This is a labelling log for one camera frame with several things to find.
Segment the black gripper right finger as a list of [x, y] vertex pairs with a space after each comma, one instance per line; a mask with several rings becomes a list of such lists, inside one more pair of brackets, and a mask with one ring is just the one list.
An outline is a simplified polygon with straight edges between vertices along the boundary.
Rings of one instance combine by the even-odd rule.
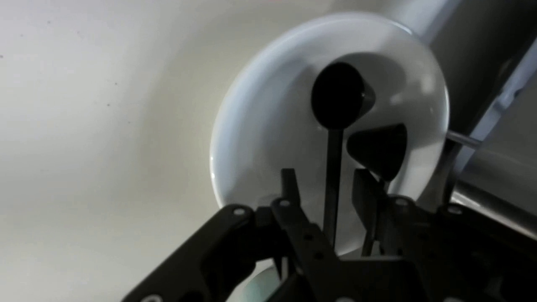
[[439, 214], [466, 281], [494, 302], [537, 302], [537, 241], [462, 204]]

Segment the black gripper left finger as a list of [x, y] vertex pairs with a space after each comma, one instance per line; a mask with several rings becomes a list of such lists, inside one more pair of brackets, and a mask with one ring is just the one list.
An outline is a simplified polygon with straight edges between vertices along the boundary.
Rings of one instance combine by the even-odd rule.
[[219, 209], [122, 302], [226, 302], [256, 268], [254, 217], [247, 206]]

